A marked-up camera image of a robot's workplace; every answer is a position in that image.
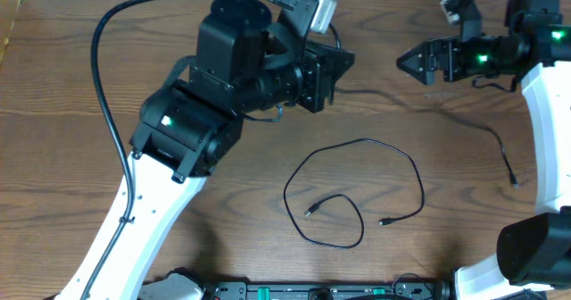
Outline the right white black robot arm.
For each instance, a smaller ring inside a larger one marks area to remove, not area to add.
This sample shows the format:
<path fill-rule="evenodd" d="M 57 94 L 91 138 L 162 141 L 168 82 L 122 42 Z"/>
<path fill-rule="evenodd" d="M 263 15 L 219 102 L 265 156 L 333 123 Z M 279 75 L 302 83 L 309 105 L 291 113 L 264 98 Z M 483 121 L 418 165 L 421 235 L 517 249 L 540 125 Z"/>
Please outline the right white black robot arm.
<path fill-rule="evenodd" d="M 570 28 L 560 0 L 508 0 L 505 36 L 486 36 L 475 0 L 442 0 L 455 37 L 427 40 L 397 67 L 425 85 L 512 78 L 532 120 L 537 169 L 534 216 L 503 228 L 496 251 L 454 271 L 436 299 L 541 299 L 570 287 Z"/>

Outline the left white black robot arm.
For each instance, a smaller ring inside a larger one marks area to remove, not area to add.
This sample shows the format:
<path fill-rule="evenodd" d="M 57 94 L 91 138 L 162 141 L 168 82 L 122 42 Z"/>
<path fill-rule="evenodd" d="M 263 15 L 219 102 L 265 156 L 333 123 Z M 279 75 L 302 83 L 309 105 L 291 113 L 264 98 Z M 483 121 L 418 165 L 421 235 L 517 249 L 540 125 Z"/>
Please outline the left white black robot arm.
<path fill-rule="evenodd" d="M 337 0 L 212 0 L 196 52 L 148 97 L 127 145 L 117 195 L 61 299 L 134 299 L 170 229 L 255 111 L 317 113 L 353 65 L 331 30 Z"/>

